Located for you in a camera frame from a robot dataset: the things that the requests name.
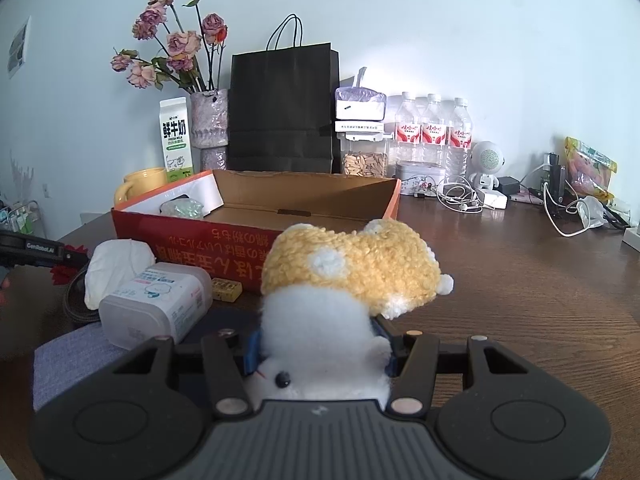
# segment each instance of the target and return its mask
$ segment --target small yellow box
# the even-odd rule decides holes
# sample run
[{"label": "small yellow box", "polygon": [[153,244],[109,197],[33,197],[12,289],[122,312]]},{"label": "small yellow box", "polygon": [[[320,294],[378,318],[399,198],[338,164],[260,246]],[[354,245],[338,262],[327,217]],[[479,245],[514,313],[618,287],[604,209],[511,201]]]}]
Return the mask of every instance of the small yellow box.
[{"label": "small yellow box", "polygon": [[211,280],[213,288],[213,299],[233,303],[242,294],[242,283],[224,280],[223,278],[213,278]]}]

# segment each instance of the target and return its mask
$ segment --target plush toy eye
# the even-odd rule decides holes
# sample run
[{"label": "plush toy eye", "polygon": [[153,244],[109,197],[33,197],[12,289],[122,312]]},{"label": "plush toy eye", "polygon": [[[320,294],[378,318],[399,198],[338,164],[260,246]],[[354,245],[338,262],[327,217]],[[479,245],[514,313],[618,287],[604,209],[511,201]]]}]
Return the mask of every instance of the plush toy eye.
[{"label": "plush toy eye", "polygon": [[279,388],[286,388],[291,384],[291,378],[286,372],[280,372],[276,375],[276,386]]}]

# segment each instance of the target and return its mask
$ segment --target plush toy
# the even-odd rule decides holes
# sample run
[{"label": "plush toy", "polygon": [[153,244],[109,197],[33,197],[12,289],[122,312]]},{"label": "plush toy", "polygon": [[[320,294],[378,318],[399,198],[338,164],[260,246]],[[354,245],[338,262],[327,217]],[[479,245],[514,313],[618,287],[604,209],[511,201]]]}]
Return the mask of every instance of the plush toy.
[{"label": "plush toy", "polygon": [[256,410],[263,399],[377,399],[385,409],[391,347],[351,294],[285,286],[264,298],[261,328],[266,359],[245,380]]},{"label": "plush toy", "polygon": [[433,251],[408,225],[372,220],[361,232],[335,233],[296,224],[275,240],[262,268],[266,296],[287,285],[345,290],[370,316],[393,319],[449,294],[453,279],[440,273]]}]

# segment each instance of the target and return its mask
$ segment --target flower bouquet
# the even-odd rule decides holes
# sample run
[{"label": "flower bouquet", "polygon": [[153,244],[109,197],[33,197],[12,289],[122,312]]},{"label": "flower bouquet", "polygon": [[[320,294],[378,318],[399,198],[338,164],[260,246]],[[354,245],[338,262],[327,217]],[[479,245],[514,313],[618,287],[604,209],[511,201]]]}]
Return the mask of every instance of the flower bouquet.
[{"label": "flower bouquet", "polygon": [[[191,0],[184,6],[195,7],[200,31],[184,30],[174,2],[175,0],[149,0],[146,9],[133,24],[133,37],[137,40],[156,40],[161,47],[158,54],[151,60],[145,60],[137,50],[116,51],[111,67],[116,72],[129,69],[127,80],[137,88],[154,85],[161,90],[163,83],[174,81],[189,94],[214,91],[220,85],[220,65],[227,34],[225,22],[215,13],[202,19],[198,6],[200,0]],[[175,32],[167,25],[167,9],[171,9],[174,16],[175,26],[178,28]],[[166,31],[164,43],[159,37],[160,27]],[[203,46],[207,57],[204,72],[196,56]],[[216,55],[218,76],[214,84],[213,65]]]}]

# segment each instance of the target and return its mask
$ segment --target brown tabletop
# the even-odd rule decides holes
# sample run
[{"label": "brown tabletop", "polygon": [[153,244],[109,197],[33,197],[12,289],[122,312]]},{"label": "brown tabletop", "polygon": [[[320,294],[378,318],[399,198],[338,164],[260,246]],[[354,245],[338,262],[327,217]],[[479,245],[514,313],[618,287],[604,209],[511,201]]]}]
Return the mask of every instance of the brown tabletop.
[{"label": "brown tabletop", "polygon": [[[463,215],[434,200],[402,197],[399,219],[427,240],[455,286],[396,324],[446,342],[488,335],[557,376],[609,417],[613,441],[598,478],[637,478],[640,253],[616,231],[562,238],[539,208],[523,203]],[[113,236],[104,216],[64,240],[92,248]],[[18,480],[40,479],[27,446],[33,349],[70,325],[60,311],[63,288],[50,284],[47,269],[21,267],[11,279],[10,304],[0,310],[0,455]],[[438,378],[435,402],[459,388],[459,378]]]}]

